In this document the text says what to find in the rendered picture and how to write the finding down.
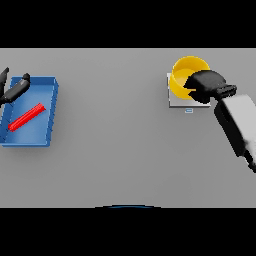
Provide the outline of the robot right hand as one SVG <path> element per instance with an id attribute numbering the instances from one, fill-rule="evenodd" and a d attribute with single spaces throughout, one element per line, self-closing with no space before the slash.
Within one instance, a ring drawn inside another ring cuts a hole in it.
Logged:
<path id="1" fill-rule="evenodd" d="M 236 85 L 229 85 L 225 78 L 213 70 L 201 70 L 190 75 L 184 87 L 190 90 L 189 96 L 195 101 L 207 104 L 211 98 L 220 101 L 223 98 L 234 96 Z"/>

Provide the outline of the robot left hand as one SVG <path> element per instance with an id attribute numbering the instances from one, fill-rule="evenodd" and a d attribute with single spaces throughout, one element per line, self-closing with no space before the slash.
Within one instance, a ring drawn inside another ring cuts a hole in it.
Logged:
<path id="1" fill-rule="evenodd" d="M 0 107 L 3 104 L 12 103 L 30 88 L 30 75 L 25 73 L 12 88 L 4 91 L 9 68 L 6 67 L 0 73 Z"/>

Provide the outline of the yellow bowl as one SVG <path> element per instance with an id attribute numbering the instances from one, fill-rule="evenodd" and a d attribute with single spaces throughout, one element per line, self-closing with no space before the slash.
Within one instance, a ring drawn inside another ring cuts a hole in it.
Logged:
<path id="1" fill-rule="evenodd" d="M 191 100 L 189 95 L 192 89 L 184 87 L 187 79 L 193 73 L 201 70 L 209 70 L 208 63 L 197 56 L 184 56 L 177 60 L 172 67 L 169 78 L 169 89 L 177 97 L 182 100 Z"/>

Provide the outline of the red beaker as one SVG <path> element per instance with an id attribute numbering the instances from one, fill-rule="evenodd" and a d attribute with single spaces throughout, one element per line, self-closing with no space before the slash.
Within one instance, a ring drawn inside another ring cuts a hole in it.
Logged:
<path id="1" fill-rule="evenodd" d="M 33 108 L 29 109 L 25 113 L 23 113 L 21 116 L 16 118 L 13 122 L 11 122 L 8 125 L 8 130 L 11 132 L 16 131 L 20 127 L 22 127 L 24 124 L 28 123 L 30 120 L 44 112 L 46 108 L 42 103 L 38 103 Z"/>

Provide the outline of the pale square scale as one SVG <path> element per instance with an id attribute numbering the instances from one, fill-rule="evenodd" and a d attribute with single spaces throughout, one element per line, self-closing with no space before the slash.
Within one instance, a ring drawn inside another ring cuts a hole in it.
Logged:
<path id="1" fill-rule="evenodd" d="M 178 98 L 170 89 L 170 86 L 167 86 L 168 89 L 168 101 L 170 108 L 209 108 L 210 103 L 203 104 L 199 103 L 193 99 L 181 99 Z"/>

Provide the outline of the blue tray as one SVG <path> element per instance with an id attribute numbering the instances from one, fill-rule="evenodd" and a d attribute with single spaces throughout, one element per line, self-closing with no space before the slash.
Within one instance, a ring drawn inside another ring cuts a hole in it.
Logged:
<path id="1" fill-rule="evenodd" d="M 2 147 L 49 147 L 54 124 L 58 82 L 54 76 L 32 76 L 30 88 L 3 106 Z"/>

